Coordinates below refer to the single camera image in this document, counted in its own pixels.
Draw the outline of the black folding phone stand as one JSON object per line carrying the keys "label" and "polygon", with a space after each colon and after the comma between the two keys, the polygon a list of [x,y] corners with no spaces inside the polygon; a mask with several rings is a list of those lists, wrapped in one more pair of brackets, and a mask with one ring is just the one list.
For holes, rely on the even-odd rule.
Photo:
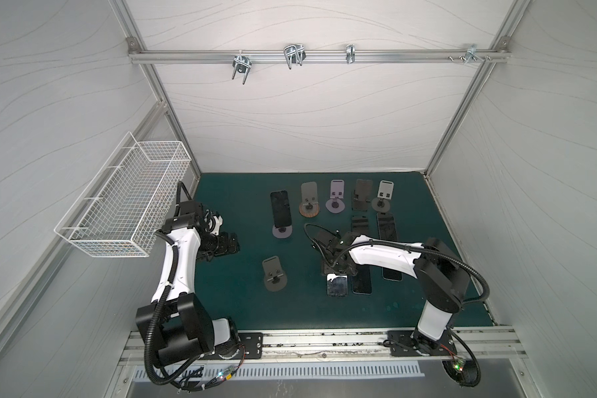
{"label": "black folding phone stand", "polygon": [[366,212],[369,207],[373,181],[358,179],[353,190],[352,205],[355,212]]}

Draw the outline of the purple round phone stand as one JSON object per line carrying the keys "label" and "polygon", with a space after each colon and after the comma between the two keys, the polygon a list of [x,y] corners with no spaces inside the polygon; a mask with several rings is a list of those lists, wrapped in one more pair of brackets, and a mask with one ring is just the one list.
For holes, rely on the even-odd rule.
{"label": "purple round phone stand", "polygon": [[329,199],[326,202],[326,208],[333,214],[339,214],[345,210],[343,180],[332,180],[330,182]]}

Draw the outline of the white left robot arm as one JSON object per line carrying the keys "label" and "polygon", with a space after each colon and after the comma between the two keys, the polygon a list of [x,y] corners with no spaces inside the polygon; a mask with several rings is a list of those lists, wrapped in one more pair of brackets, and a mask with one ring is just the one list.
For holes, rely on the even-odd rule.
{"label": "white left robot arm", "polygon": [[208,355],[232,359],[240,351],[235,323],[213,319],[194,287],[199,260],[239,250],[235,235],[220,231],[221,223],[220,217],[207,222],[194,215],[175,216],[156,231],[166,245],[164,266],[150,304],[135,315],[144,341],[144,366],[152,373]]}

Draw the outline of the silver round phone stand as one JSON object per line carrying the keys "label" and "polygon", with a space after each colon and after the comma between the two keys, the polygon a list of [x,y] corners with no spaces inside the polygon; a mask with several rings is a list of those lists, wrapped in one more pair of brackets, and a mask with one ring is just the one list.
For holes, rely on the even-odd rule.
{"label": "silver round phone stand", "polygon": [[382,180],[379,183],[376,197],[371,201],[371,207],[374,211],[388,213],[391,210],[391,200],[393,198],[394,182]]}

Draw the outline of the blue edged phone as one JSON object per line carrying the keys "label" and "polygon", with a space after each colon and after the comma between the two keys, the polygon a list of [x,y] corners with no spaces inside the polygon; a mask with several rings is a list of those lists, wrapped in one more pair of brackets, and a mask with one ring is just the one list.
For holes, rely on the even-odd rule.
{"label": "blue edged phone", "polygon": [[372,293],[371,285],[371,267],[369,265],[358,265],[358,273],[353,275],[353,293],[356,295],[370,295]]}

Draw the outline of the copper base phone stand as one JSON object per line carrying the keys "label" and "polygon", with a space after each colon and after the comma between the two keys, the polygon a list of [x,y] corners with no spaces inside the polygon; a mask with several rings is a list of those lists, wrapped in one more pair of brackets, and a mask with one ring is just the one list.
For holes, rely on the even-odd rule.
{"label": "copper base phone stand", "polygon": [[316,182],[304,182],[301,187],[301,204],[299,213],[306,218],[314,218],[320,212],[318,203],[318,184]]}

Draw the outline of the white edged phone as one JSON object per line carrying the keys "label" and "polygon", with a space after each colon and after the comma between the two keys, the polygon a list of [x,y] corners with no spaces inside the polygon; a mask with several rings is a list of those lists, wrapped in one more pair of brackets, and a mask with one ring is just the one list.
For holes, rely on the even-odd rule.
{"label": "white edged phone", "polygon": [[378,236],[380,240],[398,241],[395,217],[391,213],[376,214]]}

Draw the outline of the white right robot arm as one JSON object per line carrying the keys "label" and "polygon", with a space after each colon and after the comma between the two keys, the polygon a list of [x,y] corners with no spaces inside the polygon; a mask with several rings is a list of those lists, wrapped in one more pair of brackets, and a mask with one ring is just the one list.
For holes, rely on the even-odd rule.
{"label": "white right robot arm", "polygon": [[416,279],[426,300],[411,339],[436,346],[464,305],[487,298],[481,275],[443,252],[443,245],[405,244],[349,232],[323,250],[324,262],[339,275],[356,275],[358,266],[393,270]]}

